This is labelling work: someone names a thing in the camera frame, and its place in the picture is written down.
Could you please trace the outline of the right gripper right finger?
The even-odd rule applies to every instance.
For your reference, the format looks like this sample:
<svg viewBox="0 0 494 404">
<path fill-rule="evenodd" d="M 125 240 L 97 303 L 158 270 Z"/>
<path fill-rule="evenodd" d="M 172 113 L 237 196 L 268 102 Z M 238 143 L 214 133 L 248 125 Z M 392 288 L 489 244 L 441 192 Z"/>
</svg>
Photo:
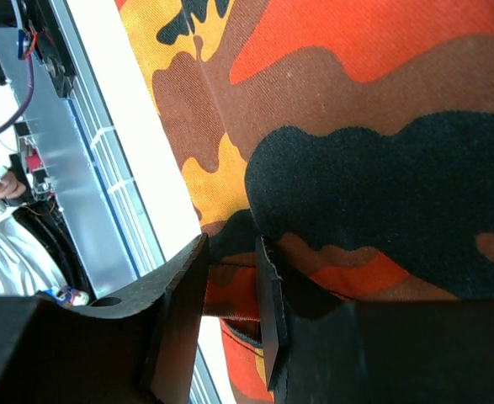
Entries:
<svg viewBox="0 0 494 404">
<path fill-rule="evenodd" d="M 256 243 L 277 403 L 494 403 L 494 301 L 344 301 Z"/>
</svg>

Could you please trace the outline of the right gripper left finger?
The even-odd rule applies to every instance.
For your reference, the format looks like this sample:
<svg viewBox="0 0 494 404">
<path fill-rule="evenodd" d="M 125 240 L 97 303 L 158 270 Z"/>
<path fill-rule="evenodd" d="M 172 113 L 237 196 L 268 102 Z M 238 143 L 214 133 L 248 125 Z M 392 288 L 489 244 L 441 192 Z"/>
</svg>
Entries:
<svg viewBox="0 0 494 404">
<path fill-rule="evenodd" d="M 209 268 L 199 235 L 90 306 L 0 297 L 0 403 L 185 403 Z"/>
</svg>

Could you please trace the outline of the orange camouflage trousers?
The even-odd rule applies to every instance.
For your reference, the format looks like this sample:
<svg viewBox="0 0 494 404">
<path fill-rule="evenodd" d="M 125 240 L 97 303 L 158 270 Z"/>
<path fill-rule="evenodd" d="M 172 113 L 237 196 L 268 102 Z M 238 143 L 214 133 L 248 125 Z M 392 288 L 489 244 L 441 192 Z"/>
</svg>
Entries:
<svg viewBox="0 0 494 404">
<path fill-rule="evenodd" d="M 494 1 L 120 1 L 210 236 L 235 403 L 255 242 L 344 300 L 494 299 Z"/>
</svg>

